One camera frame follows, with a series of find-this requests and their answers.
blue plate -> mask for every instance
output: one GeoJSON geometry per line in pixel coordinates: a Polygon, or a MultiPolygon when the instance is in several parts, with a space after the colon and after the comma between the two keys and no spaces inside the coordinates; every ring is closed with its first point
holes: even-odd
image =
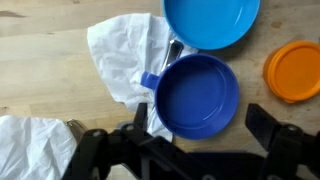
{"type": "Polygon", "coordinates": [[[165,17],[186,44],[220,49],[239,40],[252,26],[260,0],[163,0],[165,17]]]}

wooden table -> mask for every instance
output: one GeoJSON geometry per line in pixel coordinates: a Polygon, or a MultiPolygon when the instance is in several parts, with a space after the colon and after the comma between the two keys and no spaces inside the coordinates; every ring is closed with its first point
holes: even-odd
{"type": "MultiPolygon", "coordinates": [[[[116,103],[101,81],[86,41],[87,27],[116,15],[161,15],[160,0],[0,0],[0,115],[81,120],[109,132],[134,113],[116,103]]],[[[175,138],[183,150],[243,149],[264,154],[244,125],[248,103],[315,134],[320,96],[287,104],[262,79],[266,57],[294,40],[320,43],[319,0],[262,1],[256,23],[238,43],[209,52],[225,60],[240,84],[231,124],[201,141],[175,138]]]]}

blue bowl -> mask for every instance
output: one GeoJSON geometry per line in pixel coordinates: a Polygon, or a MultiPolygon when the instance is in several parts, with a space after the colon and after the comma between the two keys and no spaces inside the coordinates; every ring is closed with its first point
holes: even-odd
{"type": "Polygon", "coordinates": [[[204,50],[238,41],[250,29],[260,0],[163,0],[173,32],[186,44],[204,50]]]}
{"type": "Polygon", "coordinates": [[[182,57],[159,77],[145,72],[141,84],[155,91],[155,107],[163,125],[186,139],[218,133],[238,106],[235,75],[227,64],[209,55],[182,57]]]}

crumpled plastic bag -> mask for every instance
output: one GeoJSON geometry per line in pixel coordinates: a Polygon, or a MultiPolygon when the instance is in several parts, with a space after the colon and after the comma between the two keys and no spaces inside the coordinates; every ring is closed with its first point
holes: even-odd
{"type": "Polygon", "coordinates": [[[0,117],[0,179],[60,180],[77,147],[63,121],[0,117]]]}
{"type": "MultiPolygon", "coordinates": [[[[88,29],[91,56],[113,99],[136,111],[141,102],[148,103],[147,132],[172,141],[153,108],[154,94],[140,85],[144,71],[159,75],[169,42],[176,39],[163,17],[151,14],[121,15],[88,29]]],[[[187,45],[181,56],[197,53],[187,45]]]]}

orange lid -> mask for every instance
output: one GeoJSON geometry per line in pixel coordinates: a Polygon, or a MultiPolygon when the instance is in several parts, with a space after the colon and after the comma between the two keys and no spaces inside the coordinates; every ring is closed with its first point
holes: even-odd
{"type": "Polygon", "coordinates": [[[320,46],[297,41],[281,48],[269,66],[271,89],[287,102],[320,92],[320,46]]]}

